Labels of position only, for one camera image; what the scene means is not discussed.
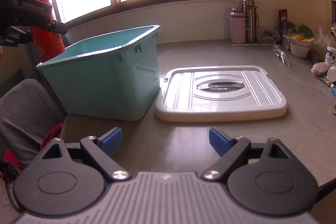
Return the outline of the red canister with yellow text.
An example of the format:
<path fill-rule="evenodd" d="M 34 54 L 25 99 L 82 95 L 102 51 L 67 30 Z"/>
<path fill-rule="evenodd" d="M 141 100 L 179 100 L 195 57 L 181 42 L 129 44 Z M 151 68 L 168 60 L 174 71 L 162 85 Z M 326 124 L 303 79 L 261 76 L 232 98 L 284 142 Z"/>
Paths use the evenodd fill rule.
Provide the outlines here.
<path fill-rule="evenodd" d="M 30 27 L 30 31 L 40 62 L 46 62 L 65 51 L 63 38 L 60 34 L 34 26 Z"/>

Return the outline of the white bin lid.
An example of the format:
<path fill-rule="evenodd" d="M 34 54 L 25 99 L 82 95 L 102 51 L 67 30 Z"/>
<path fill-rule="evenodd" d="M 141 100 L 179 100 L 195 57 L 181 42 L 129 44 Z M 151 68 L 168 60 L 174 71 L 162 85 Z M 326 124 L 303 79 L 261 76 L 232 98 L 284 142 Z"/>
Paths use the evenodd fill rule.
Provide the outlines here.
<path fill-rule="evenodd" d="M 286 98 L 254 65 L 177 68 L 168 72 L 155 102 L 167 122 L 232 122 L 283 116 Z"/>

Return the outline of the green round object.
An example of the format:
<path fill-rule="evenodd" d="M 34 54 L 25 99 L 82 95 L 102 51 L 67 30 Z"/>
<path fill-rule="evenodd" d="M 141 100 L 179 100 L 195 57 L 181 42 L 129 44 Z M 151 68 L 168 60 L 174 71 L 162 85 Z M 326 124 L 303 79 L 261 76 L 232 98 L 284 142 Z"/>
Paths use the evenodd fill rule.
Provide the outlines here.
<path fill-rule="evenodd" d="M 301 24 L 298 29 L 297 29 L 297 32 L 299 34 L 303 34 L 303 37 L 306 38 L 306 39 L 311 39 L 313 38 L 313 31 L 306 25 L 304 24 Z"/>

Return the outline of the teal plastic storage bin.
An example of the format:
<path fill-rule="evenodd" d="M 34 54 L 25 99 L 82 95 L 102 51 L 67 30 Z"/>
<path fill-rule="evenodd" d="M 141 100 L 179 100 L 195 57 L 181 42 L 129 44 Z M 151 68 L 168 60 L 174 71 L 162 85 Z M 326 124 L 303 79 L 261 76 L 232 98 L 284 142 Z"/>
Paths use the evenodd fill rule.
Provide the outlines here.
<path fill-rule="evenodd" d="M 152 25 L 87 38 L 37 70 L 68 114 L 135 122 L 159 89 L 158 32 Z"/>

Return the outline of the grey patterned chair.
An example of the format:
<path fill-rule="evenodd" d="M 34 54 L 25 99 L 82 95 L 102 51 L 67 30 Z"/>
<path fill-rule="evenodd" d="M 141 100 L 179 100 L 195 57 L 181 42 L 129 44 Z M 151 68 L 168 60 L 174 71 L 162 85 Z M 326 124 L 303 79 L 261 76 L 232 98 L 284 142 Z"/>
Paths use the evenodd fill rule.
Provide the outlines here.
<path fill-rule="evenodd" d="M 22 165 L 28 165 L 66 116 L 41 83 L 25 79 L 1 97 L 1 141 Z"/>

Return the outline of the red cloth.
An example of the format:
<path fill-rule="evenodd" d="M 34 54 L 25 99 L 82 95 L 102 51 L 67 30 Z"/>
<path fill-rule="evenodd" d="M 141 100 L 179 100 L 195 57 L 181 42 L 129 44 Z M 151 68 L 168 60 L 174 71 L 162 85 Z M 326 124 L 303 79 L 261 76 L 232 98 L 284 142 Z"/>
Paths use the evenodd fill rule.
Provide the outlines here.
<path fill-rule="evenodd" d="M 64 122 L 56 125 L 51 131 L 49 131 L 41 143 L 40 150 L 42 150 L 50 141 L 52 141 L 52 139 L 60 137 L 63 125 Z M 20 170 L 23 170 L 26 167 L 26 164 L 23 164 L 21 161 L 19 161 L 9 149 L 6 149 L 3 155 L 3 161 L 17 166 Z"/>

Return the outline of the snack wrapper packet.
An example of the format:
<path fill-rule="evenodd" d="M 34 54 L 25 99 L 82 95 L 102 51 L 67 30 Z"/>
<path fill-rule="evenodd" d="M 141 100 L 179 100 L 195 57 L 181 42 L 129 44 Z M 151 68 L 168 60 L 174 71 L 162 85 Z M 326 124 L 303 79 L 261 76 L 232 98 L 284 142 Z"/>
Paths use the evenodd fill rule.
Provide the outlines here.
<path fill-rule="evenodd" d="M 285 65 L 288 68 L 290 67 L 290 62 L 288 60 L 288 57 L 286 53 L 283 50 L 281 50 L 279 45 L 277 44 L 273 45 L 273 53 L 282 62 L 283 65 Z"/>

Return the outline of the white ribbed bowl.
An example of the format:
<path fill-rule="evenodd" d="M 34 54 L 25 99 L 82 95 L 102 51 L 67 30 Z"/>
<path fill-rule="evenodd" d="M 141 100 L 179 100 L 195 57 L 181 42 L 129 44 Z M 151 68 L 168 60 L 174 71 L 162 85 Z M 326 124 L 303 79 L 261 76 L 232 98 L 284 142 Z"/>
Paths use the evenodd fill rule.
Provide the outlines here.
<path fill-rule="evenodd" d="M 290 42 L 290 51 L 291 51 L 291 54 L 294 55 L 295 57 L 304 59 L 308 56 L 310 48 L 300 46 L 300 45 Z"/>

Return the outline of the white lying bottle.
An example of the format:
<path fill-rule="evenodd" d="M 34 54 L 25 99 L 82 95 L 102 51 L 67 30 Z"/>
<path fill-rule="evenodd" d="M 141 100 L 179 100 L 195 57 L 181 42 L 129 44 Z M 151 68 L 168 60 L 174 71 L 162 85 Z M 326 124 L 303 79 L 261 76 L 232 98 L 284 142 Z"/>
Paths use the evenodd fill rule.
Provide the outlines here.
<path fill-rule="evenodd" d="M 311 67 L 311 73 L 313 73 L 316 76 L 322 75 L 326 73 L 330 69 L 331 65 L 327 64 L 325 62 L 315 63 Z"/>

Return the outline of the steel thermos flask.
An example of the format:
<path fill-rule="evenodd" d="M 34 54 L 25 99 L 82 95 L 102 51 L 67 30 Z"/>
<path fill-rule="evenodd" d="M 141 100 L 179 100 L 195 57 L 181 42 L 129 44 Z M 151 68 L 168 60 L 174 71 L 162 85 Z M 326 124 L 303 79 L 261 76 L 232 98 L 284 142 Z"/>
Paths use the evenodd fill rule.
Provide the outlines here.
<path fill-rule="evenodd" d="M 257 29 L 260 27 L 257 6 L 254 0 L 243 0 L 243 11 L 245 14 L 245 38 L 247 43 L 254 43 Z"/>

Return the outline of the pink water bottle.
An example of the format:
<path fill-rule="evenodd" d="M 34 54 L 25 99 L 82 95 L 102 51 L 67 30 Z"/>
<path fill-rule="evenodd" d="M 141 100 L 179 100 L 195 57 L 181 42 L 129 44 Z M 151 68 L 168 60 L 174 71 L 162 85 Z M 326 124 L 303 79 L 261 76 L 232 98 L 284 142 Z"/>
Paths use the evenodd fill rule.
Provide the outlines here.
<path fill-rule="evenodd" d="M 241 7 L 233 7 L 231 10 L 230 32 L 232 44 L 245 43 L 245 14 Z"/>

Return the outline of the white bottle blue label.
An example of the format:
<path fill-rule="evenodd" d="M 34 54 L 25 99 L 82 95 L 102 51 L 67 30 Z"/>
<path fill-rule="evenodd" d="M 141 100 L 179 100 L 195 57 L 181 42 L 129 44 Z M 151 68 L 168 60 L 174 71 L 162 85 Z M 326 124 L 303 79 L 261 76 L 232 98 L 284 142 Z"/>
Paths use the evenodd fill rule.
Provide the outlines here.
<path fill-rule="evenodd" d="M 336 58 L 336 49 L 334 47 L 327 46 L 325 63 L 328 65 L 333 65 L 335 63 L 335 58 Z"/>

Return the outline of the dark red box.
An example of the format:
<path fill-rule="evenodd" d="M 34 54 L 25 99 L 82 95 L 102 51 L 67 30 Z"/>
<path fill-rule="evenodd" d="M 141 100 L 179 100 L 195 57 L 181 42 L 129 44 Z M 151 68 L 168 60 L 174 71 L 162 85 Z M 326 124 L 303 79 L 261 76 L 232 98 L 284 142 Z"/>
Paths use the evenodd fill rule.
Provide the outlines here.
<path fill-rule="evenodd" d="M 287 9 L 281 9 L 278 11 L 278 20 L 280 22 L 288 21 L 288 10 Z"/>

